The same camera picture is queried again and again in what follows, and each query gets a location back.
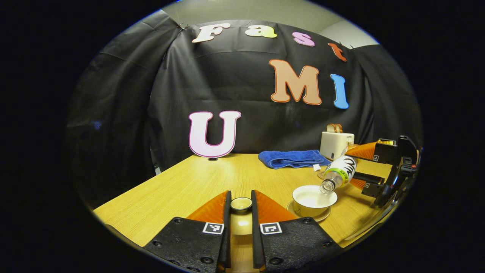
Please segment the white toaster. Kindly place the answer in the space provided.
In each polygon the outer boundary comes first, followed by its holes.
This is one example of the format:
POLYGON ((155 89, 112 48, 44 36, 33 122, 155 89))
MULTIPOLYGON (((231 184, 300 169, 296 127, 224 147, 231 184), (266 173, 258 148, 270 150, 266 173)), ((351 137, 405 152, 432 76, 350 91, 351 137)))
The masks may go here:
POLYGON ((320 153, 333 161, 342 155, 347 146, 354 144, 354 138, 352 133, 322 132, 320 153))

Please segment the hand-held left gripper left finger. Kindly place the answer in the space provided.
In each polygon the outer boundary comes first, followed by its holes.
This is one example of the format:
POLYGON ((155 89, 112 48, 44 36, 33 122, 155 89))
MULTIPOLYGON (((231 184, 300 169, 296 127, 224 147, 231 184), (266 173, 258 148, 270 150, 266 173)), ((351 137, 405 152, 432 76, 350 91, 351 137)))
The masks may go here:
POLYGON ((171 219, 144 249, 190 271, 224 272, 232 265, 231 199, 231 191, 224 191, 189 216, 171 219))

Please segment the plastic water bottle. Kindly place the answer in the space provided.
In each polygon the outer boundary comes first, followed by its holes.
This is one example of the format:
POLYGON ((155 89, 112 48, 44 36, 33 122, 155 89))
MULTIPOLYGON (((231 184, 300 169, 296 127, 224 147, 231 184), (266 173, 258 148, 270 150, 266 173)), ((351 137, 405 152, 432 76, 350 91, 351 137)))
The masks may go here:
POLYGON ((343 187, 352 180, 357 168, 357 160, 343 155, 335 159, 324 171, 325 180, 322 180, 320 191, 329 194, 343 187))

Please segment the white saucer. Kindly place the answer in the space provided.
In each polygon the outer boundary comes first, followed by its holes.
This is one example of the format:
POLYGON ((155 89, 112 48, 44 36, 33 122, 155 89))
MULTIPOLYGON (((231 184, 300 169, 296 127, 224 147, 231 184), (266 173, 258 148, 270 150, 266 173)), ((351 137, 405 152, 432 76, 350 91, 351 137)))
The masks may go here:
MULTIPOLYGON (((287 206, 286 206, 286 209, 291 213, 293 214, 294 216, 298 217, 298 218, 302 218, 303 216, 299 215, 294 209, 293 209, 293 203, 294 201, 290 201, 287 206)), ((328 207, 322 214, 320 215, 317 215, 317 216, 314 216, 312 217, 315 221, 317 222, 322 222, 324 221, 330 214, 331 214, 331 207, 328 207)))

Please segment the black backdrop cloth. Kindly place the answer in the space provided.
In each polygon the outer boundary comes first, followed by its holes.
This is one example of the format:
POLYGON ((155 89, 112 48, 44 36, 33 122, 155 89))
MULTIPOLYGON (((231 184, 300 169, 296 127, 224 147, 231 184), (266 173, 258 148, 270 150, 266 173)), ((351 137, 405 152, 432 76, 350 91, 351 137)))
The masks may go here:
POLYGON ((72 93, 71 179, 97 208, 190 157, 189 115, 207 112, 218 145, 238 111, 234 153, 317 150, 329 123, 358 144, 409 137, 423 147, 413 88, 380 45, 355 46, 294 26, 222 20, 182 28, 159 10, 111 40, 72 93))

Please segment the white teacup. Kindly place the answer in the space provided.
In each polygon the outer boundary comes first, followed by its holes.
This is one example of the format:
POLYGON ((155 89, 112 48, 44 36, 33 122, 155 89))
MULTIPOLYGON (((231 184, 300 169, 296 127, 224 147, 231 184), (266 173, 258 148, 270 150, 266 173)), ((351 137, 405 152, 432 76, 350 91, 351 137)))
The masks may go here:
POLYGON ((320 217, 330 211, 338 197, 334 192, 322 193, 318 185, 303 185, 292 193, 290 209, 298 216, 320 217))

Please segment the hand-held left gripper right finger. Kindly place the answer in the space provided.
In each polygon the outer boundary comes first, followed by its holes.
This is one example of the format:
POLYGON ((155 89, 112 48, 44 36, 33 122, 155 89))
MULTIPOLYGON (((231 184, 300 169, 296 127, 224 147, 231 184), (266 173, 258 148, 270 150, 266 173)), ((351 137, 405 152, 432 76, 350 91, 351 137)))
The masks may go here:
POLYGON ((298 273, 343 249, 312 217, 299 217, 252 190, 253 267, 260 273, 298 273))

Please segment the blue folded towel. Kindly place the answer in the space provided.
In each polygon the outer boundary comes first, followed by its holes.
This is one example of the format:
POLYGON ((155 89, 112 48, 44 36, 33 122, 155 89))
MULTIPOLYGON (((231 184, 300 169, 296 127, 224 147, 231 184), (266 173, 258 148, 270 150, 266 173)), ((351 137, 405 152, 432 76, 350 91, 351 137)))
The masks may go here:
POLYGON ((329 166, 331 161, 325 158, 319 150, 306 151, 263 151, 258 159, 270 169, 285 167, 302 168, 307 166, 329 166))

